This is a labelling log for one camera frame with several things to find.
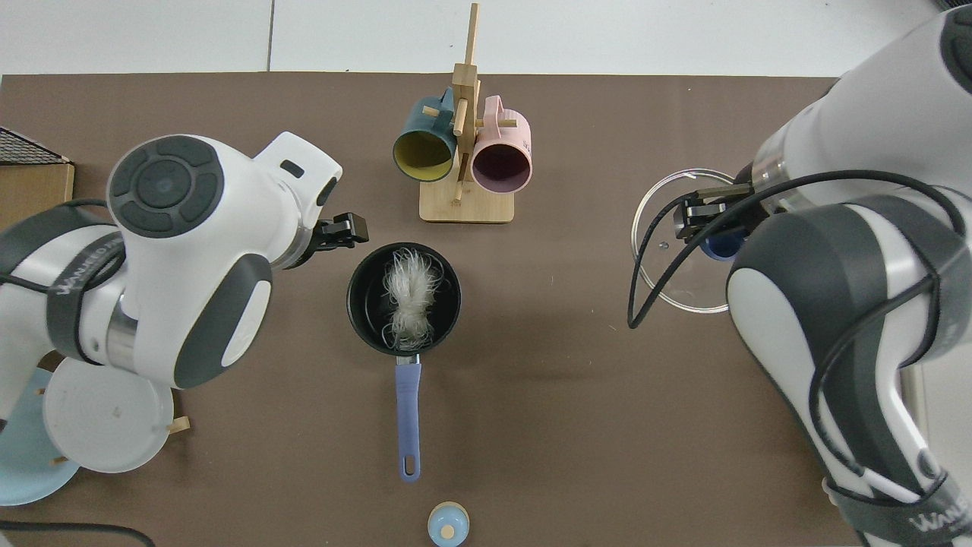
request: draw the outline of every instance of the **blue pan handle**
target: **blue pan handle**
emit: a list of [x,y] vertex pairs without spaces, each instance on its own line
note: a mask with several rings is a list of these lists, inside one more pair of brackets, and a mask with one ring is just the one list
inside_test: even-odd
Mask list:
[[399,404],[399,476],[414,483],[422,474],[419,456],[419,377],[422,363],[418,355],[405,357],[395,365],[395,394]]

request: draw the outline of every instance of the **mug rack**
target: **mug rack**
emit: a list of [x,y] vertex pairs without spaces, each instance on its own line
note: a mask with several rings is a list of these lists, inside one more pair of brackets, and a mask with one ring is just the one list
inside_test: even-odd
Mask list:
[[[455,100],[456,159],[452,170],[435,182],[423,182],[419,190],[419,217],[426,222],[469,222],[502,224],[513,220],[513,195],[494,194],[472,181],[470,159],[475,145],[476,128],[483,121],[479,111],[479,74],[472,63],[475,49],[479,4],[469,8],[469,32],[466,39],[465,62],[457,62],[452,71],[452,92]],[[438,111],[426,107],[426,116],[438,116]],[[515,127],[515,120],[503,120],[501,127]]]

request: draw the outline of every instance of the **brown tabletop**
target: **brown tabletop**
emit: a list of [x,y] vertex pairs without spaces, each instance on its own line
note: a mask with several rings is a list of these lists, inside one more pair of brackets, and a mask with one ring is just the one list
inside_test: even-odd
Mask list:
[[[660,305],[625,324],[631,217],[663,176],[735,172],[825,79],[482,76],[533,129],[535,173],[507,225],[433,225],[391,145],[448,75],[5,76],[0,125],[77,164],[101,197],[112,165],[167,133],[253,155],[282,130],[337,159],[325,207],[371,242],[276,274],[257,341],[179,394],[192,429],[121,475],[82,469],[0,517],[134,527],[160,547],[422,546],[462,503],[467,545],[833,545],[856,541],[820,489],[796,421],[727,314]],[[456,268],[455,330],[423,355],[423,475],[397,474],[394,358],[354,333],[352,270],[417,241]],[[17,546],[132,545],[11,533]]]

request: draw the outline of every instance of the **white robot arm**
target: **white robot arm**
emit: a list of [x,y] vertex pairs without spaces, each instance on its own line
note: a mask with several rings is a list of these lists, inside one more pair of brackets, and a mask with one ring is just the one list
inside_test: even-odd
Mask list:
[[112,171],[117,225],[79,201],[0,234],[0,424],[52,350],[177,388],[225,371],[257,334],[272,271],[367,241],[352,213],[318,220],[340,176],[287,132],[253,159],[170,135]]
[[[972,7],[844,75],[736,182],[670,204],[690,227],[677,263],[746,232],[726,284],[733,322],[865,545],[972,545],[968,501],[895,388],[900,367],[972,338]],[[704,208],[686,203],[704,201],[724,212],[693,218]],[[629,324],[646,311],[632,302]]]

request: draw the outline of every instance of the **cardboard box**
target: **cardboard box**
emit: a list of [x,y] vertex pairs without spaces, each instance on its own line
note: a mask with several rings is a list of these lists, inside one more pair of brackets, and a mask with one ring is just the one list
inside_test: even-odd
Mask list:
[[71,164],[0,165],[0,232],[73,195]]

